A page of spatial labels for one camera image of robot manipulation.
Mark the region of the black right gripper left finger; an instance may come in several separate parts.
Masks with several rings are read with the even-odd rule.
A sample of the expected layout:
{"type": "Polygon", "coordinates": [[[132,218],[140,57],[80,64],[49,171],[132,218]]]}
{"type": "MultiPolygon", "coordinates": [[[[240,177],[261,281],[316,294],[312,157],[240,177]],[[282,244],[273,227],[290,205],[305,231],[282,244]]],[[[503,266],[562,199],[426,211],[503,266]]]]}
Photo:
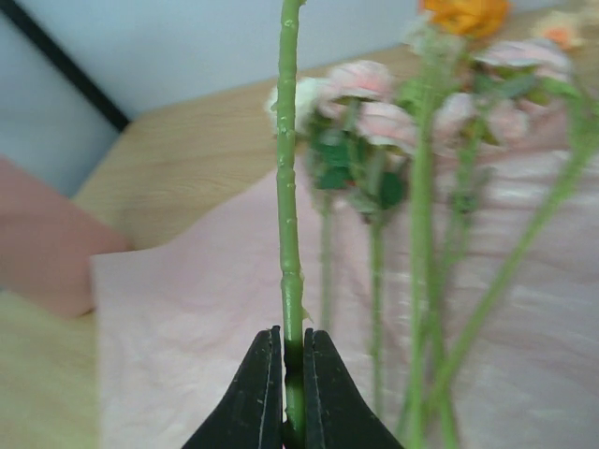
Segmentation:
{"type": "Polygon", "coordinates": [[[224,396],[183,449],[281,449],[280,327],[258,332],[224,396]]]}

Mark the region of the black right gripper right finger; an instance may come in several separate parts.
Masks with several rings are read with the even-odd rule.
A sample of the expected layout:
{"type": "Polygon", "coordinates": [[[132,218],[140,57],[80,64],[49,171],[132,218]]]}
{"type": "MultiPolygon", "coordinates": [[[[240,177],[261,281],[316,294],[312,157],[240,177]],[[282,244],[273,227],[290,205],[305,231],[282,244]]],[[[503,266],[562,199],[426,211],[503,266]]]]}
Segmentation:
{"type": "Polygon", "coordinates": [[[307,448],[402,448],[362,398],[324,330],[305,332],[303,380],[307,448]]]}

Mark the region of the peach rose stem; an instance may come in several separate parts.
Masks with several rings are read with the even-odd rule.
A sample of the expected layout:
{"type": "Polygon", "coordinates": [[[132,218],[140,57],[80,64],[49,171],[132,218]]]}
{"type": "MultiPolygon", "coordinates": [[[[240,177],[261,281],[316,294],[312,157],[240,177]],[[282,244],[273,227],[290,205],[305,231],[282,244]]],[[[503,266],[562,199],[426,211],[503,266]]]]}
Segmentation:
{"type": "Polygon", "coordinates": [[[277,82],[277,203],[285,347],[285,446],[305,446],[303,277],[295,184],[297,45],[301,1],[284,0],[277,82]]]}

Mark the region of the pink cylindrical vase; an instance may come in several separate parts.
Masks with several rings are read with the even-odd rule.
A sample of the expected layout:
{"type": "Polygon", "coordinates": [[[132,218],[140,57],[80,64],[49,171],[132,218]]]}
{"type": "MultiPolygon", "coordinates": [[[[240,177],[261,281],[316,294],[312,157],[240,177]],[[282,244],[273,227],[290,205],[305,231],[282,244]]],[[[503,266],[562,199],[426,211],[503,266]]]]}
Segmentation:
{"type": "Polygon", "coordinates": [[[1,286],[63,317],[94,307],[91,258],[125,252],[126,238],[1,159],[1,286]]]}

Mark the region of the artificial flower bunch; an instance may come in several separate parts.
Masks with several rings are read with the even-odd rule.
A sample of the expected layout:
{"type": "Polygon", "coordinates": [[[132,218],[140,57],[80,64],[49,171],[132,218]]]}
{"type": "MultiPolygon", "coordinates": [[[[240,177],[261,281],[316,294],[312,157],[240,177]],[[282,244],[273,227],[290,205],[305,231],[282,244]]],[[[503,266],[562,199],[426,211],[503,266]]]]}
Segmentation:
{"type": "Polygon", "coordinates": [[[598,441],[598,102],[577,30],[489,40],[504,1],[443,1],[416,72],[296,85],[303,325],[408,448],[598,441]]]}

